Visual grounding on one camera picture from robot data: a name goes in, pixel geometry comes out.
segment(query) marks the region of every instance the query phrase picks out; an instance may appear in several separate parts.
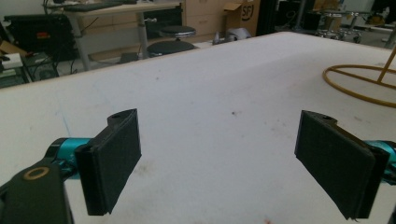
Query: wooden stand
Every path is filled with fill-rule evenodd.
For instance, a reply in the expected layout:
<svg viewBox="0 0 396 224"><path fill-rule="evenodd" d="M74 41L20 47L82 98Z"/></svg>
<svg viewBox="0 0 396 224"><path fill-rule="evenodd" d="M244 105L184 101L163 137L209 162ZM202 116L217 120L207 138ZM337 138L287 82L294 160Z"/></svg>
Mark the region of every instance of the wooden stand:
<svg viewBox="0 0 396 224"><path fill-rule="evenodd" d="M370 83L374 83L375 85L378 86L382 86L385 88L390 88L393 90L396 90L396 86L395 85L390 85L387 83L384 83L382 80L385 76L386 73L390 73L390 74L396 74L396 70L393 69L389 69L390 64L392 63L394 57L396 55L396 48L393 49L393 52L390 54L387 63L385 64L385 66L383 68L381 67L376 67L376 66L368 66L368 65L357 65L357 64L341 64L341 65L335 65L332 67L327 68L326 70L323 71L323 78L325 79L325 81L333 86L334 88L336 88L337 90L346 93L348 95L351 95L353 97L359 98L361 100L364 101L368 101L374 104L378 104L378 105L385 105L385 106L390 106L390 107L395 107L396 108L396 103L395 102L389 102L389 101L384 101L384 100L380 100L380 99L375 99L373 97L367 96L367 95L362 95L359 93L356 93L354 91L348 90L346 88L343 88L339 85L337 85L336 83L332 82L329 77L328 77L328 73L329 72L335 72L335 73L339 73L341 75L345 75L348 77L354 77L363 81L367 81ZM379 75L379 78L377 80L372 80L370 78L367 77L361 77L359 75L356 74L352 74L352 73L348 73L346 71L342 71L340 70L341 68L360 68L360 69L369 69L369 70L375 70L375 71L381 71L381 74Z"/></svg>

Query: wall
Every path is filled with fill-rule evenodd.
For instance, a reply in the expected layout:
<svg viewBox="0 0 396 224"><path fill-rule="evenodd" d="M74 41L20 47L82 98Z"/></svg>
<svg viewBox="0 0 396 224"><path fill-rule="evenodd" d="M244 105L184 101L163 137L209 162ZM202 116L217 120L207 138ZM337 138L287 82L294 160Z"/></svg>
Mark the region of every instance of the wall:
<svg viewBox="0 0 396 224"><path fill-rule="evenodd" d="M0 20L5 16L43 14L43 0L0 0Z"/></svg>
<svg viewBox="0 0 396 224"><path fill-rule="evenodd" d="M342 9L356 11L370 11L374 0L344 0Z"/></svg>

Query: cabinet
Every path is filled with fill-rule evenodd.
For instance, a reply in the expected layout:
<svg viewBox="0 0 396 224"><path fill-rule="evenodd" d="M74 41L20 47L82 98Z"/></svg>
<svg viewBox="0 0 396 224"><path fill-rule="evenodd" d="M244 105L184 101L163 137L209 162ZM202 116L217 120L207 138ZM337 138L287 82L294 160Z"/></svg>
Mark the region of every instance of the cabinet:
<svg viewBox="0 0 396 224"><path fill-rule="evenodd" d="M183 24L196 29L196 37L213 38L216 32L225 31L226 14L223 6L238 0L187 0L183 3Z"/></svg>

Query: chair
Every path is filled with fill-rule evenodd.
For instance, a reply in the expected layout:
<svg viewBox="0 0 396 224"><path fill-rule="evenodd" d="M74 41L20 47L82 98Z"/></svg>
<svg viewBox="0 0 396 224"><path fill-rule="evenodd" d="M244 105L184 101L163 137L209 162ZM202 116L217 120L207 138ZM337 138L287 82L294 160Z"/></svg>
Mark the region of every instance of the chair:
<svg viewBox="0 0 396 224"><path fill-rule="evenodd" d="M166 54L178 53L194 49L191 43L181 41L180 38L195 35L196 31L190 26L167 26L160 30L162 37L174 37L176 40L160 41L148 46L149 57L158 57Z"/></svg>

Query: black 3d-printed finger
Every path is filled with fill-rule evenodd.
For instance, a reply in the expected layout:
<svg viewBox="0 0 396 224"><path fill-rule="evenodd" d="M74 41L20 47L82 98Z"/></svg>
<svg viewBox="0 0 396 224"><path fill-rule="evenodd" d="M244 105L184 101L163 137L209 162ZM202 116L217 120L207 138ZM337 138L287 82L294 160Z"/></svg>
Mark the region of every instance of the black 3d-printed finger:
<svg viewBox="0 0 396 224"><path fill-rule="evenodd" d="M76 150L88 214L111 213L128 177L141 157L137 111L107 119L108 126Z"/></svg>
<svg viewBox="0 0 396 224"><path fill-rule="evenodd" d="M326 115L303 111L295 155L346 219L367 218L389 154L336 123Z"/></svg>

